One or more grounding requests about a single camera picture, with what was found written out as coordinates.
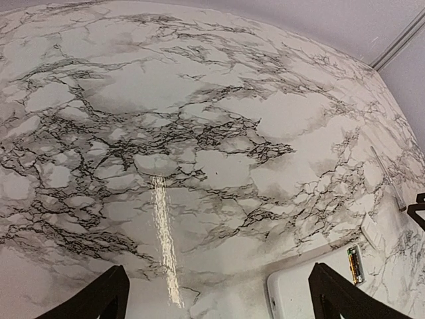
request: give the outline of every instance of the wall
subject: wall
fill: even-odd
[[[380,74],[403,109],[419,146],[425,150],[425,29]]]
[[[129,319],[269,318],[270,272],[347,243],[365,255],[362,289],[421,318],[423,232],[370,146],[407,203],[424,156],[367,65],[187,7],[81,3],[1,20],[5,318],[34,318],[114,264],[131,278]],[[365,213],[383,228],[380,253]]]
[[[14,0],[0,11],[65,0]],[[216,9],[297,32],[370,64],[425,7],[425,0],[154,0]]]

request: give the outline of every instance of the glossy surface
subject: glossy surface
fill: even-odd
[[[130,319],[269,318],[268,274],[349,241],[367,291],[421,314],[422,231],[370,146],[407,203],[424,156],[369,67],[183,7],[84,3],[1,21],[6,318],[37,316],[112,264],[131,279]],[[366,212],[384,253],[361,235]]]
[[[51,2],[52,0],[2,1],[0,11]],[[67,2],[85,1],[55,0],[55,3]],[[240,15],[305,35],[366,64],[374,62],[391,46],[425,7],[425,0],[149,0],[146,2],[186,5]]]

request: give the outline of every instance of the marble tabletop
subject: marble tabletop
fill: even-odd
[[[421,318],[423,232],[370,146],[407,203],[424,155],[380,76],[339,51],[188,7],[19,9],[0,15],[0,123],[4,318],[111,265],[130,277],[129,319],[270,318],[270,273],[347,243],[365,290]]]

